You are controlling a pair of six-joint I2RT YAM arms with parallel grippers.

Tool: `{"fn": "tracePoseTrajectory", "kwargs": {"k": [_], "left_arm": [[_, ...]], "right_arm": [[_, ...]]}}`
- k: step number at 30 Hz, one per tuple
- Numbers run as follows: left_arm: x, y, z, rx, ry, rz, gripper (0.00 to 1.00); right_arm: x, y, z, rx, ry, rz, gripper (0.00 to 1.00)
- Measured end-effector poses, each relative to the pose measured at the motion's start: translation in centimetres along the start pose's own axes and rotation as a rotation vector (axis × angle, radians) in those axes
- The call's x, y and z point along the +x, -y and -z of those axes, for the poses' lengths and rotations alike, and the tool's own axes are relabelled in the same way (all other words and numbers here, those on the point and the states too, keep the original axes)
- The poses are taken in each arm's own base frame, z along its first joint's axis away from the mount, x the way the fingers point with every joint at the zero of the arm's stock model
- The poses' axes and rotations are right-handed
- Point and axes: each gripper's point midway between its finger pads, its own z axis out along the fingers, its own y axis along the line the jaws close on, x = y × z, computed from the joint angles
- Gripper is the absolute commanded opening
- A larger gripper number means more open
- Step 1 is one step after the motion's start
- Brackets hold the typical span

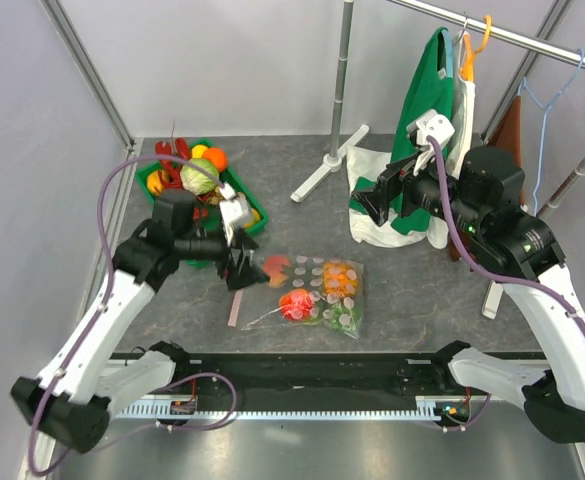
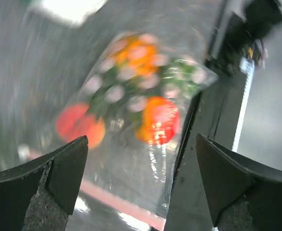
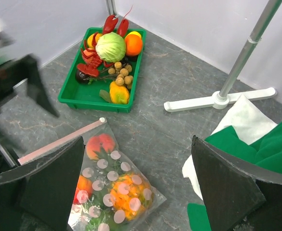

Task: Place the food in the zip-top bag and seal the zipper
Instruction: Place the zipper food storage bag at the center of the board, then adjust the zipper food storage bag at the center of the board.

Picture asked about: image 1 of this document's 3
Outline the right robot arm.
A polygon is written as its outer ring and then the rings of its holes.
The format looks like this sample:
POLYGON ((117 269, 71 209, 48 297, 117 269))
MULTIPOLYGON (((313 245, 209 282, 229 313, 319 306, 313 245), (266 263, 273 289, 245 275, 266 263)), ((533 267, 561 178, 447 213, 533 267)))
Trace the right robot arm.
POLYGON ((418 173, 416 160, 389 164, 352 200, 377 225, 387 221, 395 198, 404 214, 423 209, 445 220, 459 254, 503 287, 549 364, 524 367, 454 341, 434 356, 432 386, 445 394, 478 389, 522 409, 548 439, 585 443, 585 313, 553 232, 520 206, 523 170, 494 146, 469 150, 458 178, 440 163, 418 173))

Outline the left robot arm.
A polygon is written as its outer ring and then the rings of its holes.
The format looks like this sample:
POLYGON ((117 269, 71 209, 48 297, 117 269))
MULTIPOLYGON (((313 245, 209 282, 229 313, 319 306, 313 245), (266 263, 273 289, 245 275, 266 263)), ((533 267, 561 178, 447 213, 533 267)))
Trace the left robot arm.
POLYGON ((219 227, 197 228, 197 198, 170 190, 150 218, 115 249, 101 289, 56 356, 34 378, 19 377, 10 394, 28 424, 78 453, 93 450, 110 420, 144 395, 165 388, 180 393, 191 382, 187 353, 160 342, 132 365, 103 376, 111 354, 132 321, 185 260, 215 263, 229 290, 265 283, 252 261, 257 243, 244 227, 253 211, 247 198, 221 190, 219 227))

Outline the toy pineapple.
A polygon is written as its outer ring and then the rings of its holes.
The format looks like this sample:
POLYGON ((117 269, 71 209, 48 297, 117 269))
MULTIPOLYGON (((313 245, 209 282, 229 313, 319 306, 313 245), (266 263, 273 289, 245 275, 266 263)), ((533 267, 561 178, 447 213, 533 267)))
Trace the toy pineapple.
POLYGON ((323 267, 322 279, 326 295, 352 297, 360 290, 362 274, 355 262, 331 260, 323 267))

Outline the clear zip top bag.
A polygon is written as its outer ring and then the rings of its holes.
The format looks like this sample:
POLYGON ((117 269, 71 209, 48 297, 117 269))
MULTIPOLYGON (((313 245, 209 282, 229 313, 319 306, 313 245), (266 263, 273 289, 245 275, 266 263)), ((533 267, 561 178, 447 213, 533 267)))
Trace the clear zip top bag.
POLYGON ((358 338, 364 316, 364 265, 348 259, 270 255, 266 283, 235 293, 227 325, 237 330, 323 326, 358 338))

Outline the green bell pepper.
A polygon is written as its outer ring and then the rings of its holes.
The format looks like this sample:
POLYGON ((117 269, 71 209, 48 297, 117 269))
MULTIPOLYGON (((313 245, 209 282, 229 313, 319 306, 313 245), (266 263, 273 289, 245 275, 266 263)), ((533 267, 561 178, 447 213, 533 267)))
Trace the green bell pepper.
POLYGON ((331 329, 358 338, 363 320, 363 303, 352 297, 339 298, 334 304, 326 305, 322 319, 331 329))

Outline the peach fruit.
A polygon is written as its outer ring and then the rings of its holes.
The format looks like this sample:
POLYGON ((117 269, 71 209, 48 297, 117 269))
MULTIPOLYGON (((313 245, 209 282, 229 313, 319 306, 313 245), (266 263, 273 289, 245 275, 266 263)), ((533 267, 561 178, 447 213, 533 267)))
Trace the peach fruit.
POLYGON ((269 256, 263 266, 263 271, 269 276, 268 286, 271 288, 282 287, 289 279, 289 271, 292 264, 285 255, 269 256))

